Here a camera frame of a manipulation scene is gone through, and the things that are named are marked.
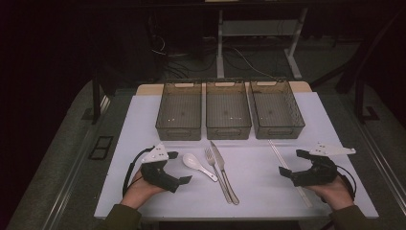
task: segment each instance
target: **knife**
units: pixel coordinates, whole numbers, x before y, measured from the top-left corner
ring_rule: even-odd
[[[218,148],[215,146],[215,144],[212,141],[210,141],[210,144],[212,145],[212,150],[213,150],[213,153],[214,153],[215,161],[217,162],[217,165],[220,168],[221,173],[222,173],[222,175],[224,177],[224,182],[225,182],[227,190],[228,190],[228,192],[230,194],[230,198],[231,198],[231,200],[233,201],[234,204],[239,204],[239,200],[238,200],[236,194],[234,193],[233,188],[231,187],[230,182],[228,180],[227,174],[226,174],[226,172],[224,170],[224,164],[225,164],[224,159],[221,156],[221,154],[218,151]]]

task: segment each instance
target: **human hand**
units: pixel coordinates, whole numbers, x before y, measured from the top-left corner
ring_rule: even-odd
[[[338,175],[331,183],[305,186],[305,188],[322,197],[334,211],[354,205],[346,184]]]
[[[120,204],[133,209],[140,208],[152,196],[162,193],[164,189],[151,185],[143,179],[141,171],[138,170],[132,178],[131,185],[126,191]]]

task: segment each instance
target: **plastic bin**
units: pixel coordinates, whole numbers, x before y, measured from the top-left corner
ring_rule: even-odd
[[[296,139],[305,121],[288,81],[251,80],[250,109],[257,139]]]
[[[201,80],[169,80],[164,84],[156,129],[161,141],[201,139]]]
[[[251,117],[244,80],[207,80],[206,128],[209,140],[248,139]]]

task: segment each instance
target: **metal fork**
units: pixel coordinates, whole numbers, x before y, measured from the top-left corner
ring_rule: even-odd
[[[223,179],[221,179],[220,174],[218,174],[218,171],[215,168],[215,159],[214,159],[212,151],[210,149],[205,149],[205,152],[206,152],[207,163],[209,163],[209,165],[211,165],[213,167],[215,175],[218,178],[218,183],[220,184],[221,190],[223,191],[223,194],[226,197],[227,202],[231,203],[230,195],[226,189],[226,186],[224,185]]]

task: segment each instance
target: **spoon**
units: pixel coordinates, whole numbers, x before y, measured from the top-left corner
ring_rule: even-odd
[[[217,176],[206,170],[193,154],[186,153],[185,155],[183,155],[183,163],[185,163],[185,165],[191,169],[202,171],[204,174],[208,175],[209,178],[212,179],[214,182],[218,180]]]

